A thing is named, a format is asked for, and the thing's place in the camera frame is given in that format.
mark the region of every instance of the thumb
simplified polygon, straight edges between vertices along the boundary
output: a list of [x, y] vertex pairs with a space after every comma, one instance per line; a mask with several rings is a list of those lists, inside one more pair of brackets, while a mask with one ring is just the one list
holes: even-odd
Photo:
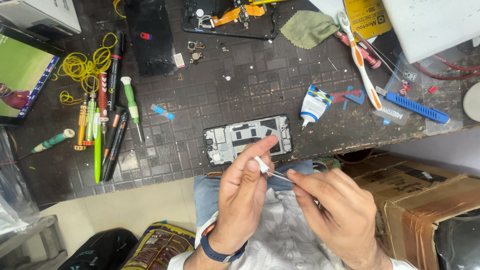
[[255, 190], [257, 189], [258, 181], [260, 179], [260, 165], [254, 159], [250, 159], [245, 164], [240, 186], [237, 191], [237, 196], [245, 202], [253, 203]]

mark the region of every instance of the brown tape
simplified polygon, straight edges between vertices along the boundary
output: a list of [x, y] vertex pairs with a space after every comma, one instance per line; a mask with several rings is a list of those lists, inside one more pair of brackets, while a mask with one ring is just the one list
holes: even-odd
[[402, 214], [407, 260], [419, 270], [438, 269], [433, 246], [433, 226], [446, 214], [458, 214], [480, 206], [480, 188], [406, 210]]

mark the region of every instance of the toothbrush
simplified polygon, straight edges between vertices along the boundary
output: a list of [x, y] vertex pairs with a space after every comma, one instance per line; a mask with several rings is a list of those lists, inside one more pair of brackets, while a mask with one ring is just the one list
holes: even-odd
[[347, 14], [342, 10], [338, 12], [338, 22], [340, 23], [340, 26], [342, 27], [343, 31], [347, 34], [348, 40], [350, 41], [350, 47], [352, 48], [353, 61], [355, 62], [355, 64], [360, 70], [360, 75], [363, 81], [363, 85], [365, 85], [365, 89], [367, 90], [368, 98], [372, 102], [375, 109], [381, 110], [382, 104], [380, 103], [380, 99], [378, 98], [378, 95], [375, 92], [372, 82], [370, 81], [370, 78], [368, 77], [367, 72], [365, 71], [363, 57], [359, 49], [357, 48], [357, 43], [353, 38], [352, 31], [350, 30], [350, 22], [348, 21]]

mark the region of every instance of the cardboard box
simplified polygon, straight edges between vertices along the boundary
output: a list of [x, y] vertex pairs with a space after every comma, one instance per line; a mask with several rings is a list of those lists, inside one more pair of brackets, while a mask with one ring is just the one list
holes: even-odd
[[0, 0], [0, 18], [40, 40], [82, 32], [72, 0]]
[[433, 242], [438, 223], [480, 208], [480, 177], [388, 154], [342, 166], [377, 205], [375, 237], [389, 256], [420, 270], [439, 269]]

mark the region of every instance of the glue tube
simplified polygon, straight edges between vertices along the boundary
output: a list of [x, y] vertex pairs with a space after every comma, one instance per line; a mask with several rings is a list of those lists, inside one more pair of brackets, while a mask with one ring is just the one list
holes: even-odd
[[332, 100], [333, 97], [329, 94], [310, 85], [301, 106], [300, 116], [303, 118], [302, 130], [308, 123], [315, 123], [332, 103]]

